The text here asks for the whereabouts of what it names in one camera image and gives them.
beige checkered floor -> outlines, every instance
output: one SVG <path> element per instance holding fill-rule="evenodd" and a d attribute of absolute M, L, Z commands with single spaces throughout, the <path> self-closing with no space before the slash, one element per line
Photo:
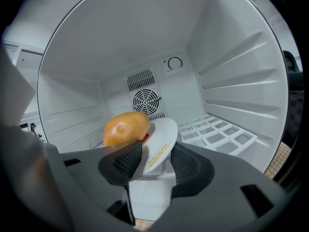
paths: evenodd
<path fill-rule="evenodd" d="M 275 177 L 279 169 L 282 167 L 282 165 L 288 158 L 290 152 L 291 149 L 285 143 L 281 142 L 274 156 L 274 159 L 271 161 L 269 167 L 267 168 L 264 174 L 271 179 Z M 153 223 L 154 221 L 136 219 L 135 220 L 136 225 L 134 226 L 134 228 L 139 231 L 146 231 L 153 225 Z"/>

fan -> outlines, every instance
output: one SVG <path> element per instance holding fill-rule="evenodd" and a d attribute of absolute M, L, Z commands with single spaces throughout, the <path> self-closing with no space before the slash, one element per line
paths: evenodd
<path fill-rule="evenodd" d="M 133 97 L 133 108 L 149 116 L 157 111 L 160 99 L 161 97 L 158 97 L 152 90 L 142 89 Z"/>

white grid shelf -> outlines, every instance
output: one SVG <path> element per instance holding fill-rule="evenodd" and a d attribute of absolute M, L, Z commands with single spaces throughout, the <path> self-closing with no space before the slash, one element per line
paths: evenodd
<path fill-rule="evenodd" d="M 183 143 L 232 156 L 244 151 L 257 139 L 251 132 L 210 114 L 179 124 L 178 131 Z"/>

red object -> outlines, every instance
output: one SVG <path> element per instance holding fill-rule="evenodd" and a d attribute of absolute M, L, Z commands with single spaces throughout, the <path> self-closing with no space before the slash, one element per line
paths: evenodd
<path fill-rule="evenodd" d="M 149 134 L 146 134 L 146 136 L 144 137 L 144 139 L 142 140 L 142 142 L 145 142 L 146 139 L 149 137 Z"/>

white plate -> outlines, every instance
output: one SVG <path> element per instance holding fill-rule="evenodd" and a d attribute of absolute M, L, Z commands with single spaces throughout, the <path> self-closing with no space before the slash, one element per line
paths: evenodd
<path fill-rule="evenodd" d="M 131 181 L 147 175 L 166 159 L 176 143 L 178 126 L 171 118 L 159 118 L 150 123 L 148 134 L 142 144 L 141 162 Z"/>

